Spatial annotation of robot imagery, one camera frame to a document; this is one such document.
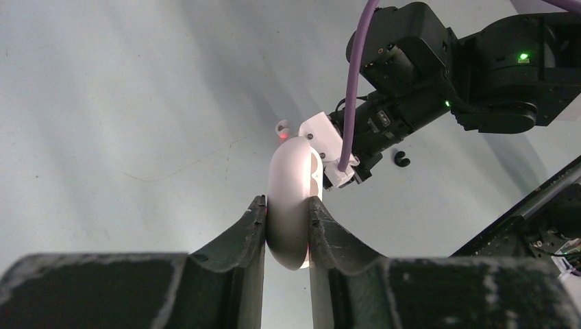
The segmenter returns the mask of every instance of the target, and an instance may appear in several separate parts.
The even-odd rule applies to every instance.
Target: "white ring-shaped object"
[[[291,138],[274,153],[269,169],[266,238],[274,258],[299,269],[308,251],[308,198],[323,196],[323,163],[304,137]]]

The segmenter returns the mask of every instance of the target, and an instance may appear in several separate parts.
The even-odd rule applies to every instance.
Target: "white backdrop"
[[[0,0],[0,271],[33,252],[193,252],[224,231],[266,192],[275,124],[344,97],[364,3]],[[516,13],[428,3],[459,37]],[[397,146],[409,167],[388,150],[323,199],[387,256],[448,256],[580,155],[580,124],[492,136],[445,115]],[[263,328],[311,321],[308,271],[268,254]]]

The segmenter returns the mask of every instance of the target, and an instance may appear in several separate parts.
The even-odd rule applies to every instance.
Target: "white plastic object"
[[[321,155],[325,175],[334,187],[340,187],[351,180],[359,165],[359,160],[351,154],[345,172],[339,170],[339,159],[343,138],[324,112],[304,121],[299,127],[299,136],[306,137],[310,145]]]
[[[581,250],[581,239],[575,239],[567,241],[559,250],[556,251],[556,254],[570,254],[570,253],[577,253]],[[561,272],[560,277],[565,277],[575,269],[573,265],[569,263],[566,258],[563,257],[554,257],[552,256],[551,259]]]
[[[280,138],[281,142],[286,141],[287,139],[289,139],[291,137],[291,125],[288,122],[288,120],[281,120],[277,125],[276,125],[276,134],[278,135],[278,137]]]
[[[269,169],[266,238],[274,258],[299,269],[307,260],[308,198],[323,197],[323,164],[307,138],[282,143]]]

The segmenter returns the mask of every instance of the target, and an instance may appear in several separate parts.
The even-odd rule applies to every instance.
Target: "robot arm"
[[[356,110],[350,182],[447,112],[481,133],[549,125],[581,92],[580,53],[581,17],[567,12],[512,16],[457,39],[424,3],[377,9],[360,67],[376,91]],[[344,109],[329,118],[343,134]]]

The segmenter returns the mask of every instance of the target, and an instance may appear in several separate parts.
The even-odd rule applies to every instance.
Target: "purple cable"
[[[581,15],[581,2],[576,0],[543,0],[546,3],[559,7],[568,12]]]
[[[355,105],[357,102],[357,83],[359,81],[359,68],[361,67],[361,56],[363,46],[365,46],[365,36],[369,29],[369,23],[379,0],[368,0],[365,9],[359,18],[353,45],[351,46],[351,57],[349,58],[349,75],[347,76],[347,94],[345,95],[345,121],[343,124],[343,147],[341,148],[341,159],[339,160],[339,170],[345,172],[349,166],[349,157],[353,147],[353,133],[355,130]]]

